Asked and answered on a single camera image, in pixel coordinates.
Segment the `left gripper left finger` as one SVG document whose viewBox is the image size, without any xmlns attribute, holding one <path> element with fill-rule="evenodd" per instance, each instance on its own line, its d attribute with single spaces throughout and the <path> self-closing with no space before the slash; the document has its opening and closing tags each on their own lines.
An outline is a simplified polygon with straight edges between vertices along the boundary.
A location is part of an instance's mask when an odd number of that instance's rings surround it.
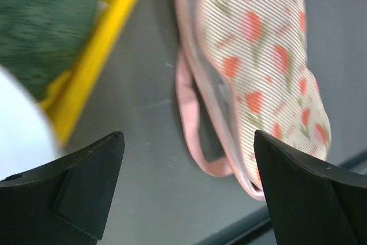
<svg viewBox="0 0 367 245">
<path fill-rule="evenodd" d="M 104 138 L 1 181 L 1 244 L 96 244 L 103 237 L 124 154 Z"/>
</svg>

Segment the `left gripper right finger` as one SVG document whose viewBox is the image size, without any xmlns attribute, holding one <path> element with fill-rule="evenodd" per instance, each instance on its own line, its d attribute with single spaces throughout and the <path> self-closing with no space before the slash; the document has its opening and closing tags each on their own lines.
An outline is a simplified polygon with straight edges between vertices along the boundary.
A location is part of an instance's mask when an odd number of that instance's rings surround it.
<svg viewBox="0 0 367 245">
<path fill-rule="evenodd" d="M 254 149 L 277 244 L 366 244 L 366 176 L 260 130 Z"/>
</svg>

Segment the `floral mesh laundry bag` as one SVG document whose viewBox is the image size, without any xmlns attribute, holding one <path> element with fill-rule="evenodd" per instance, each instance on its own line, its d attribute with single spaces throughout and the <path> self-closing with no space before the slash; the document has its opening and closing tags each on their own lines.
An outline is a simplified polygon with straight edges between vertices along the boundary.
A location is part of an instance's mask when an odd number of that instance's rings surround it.
<svg viewBox="0 0 367 245">
<path fill-rule="evenodd" d="M 325 160 L 331 127 L 307 67 L 304 0 L 175 0 L 176 93 L 197 165 L 264 200 L 254 153 L 263 130 Z"/>
</svg>

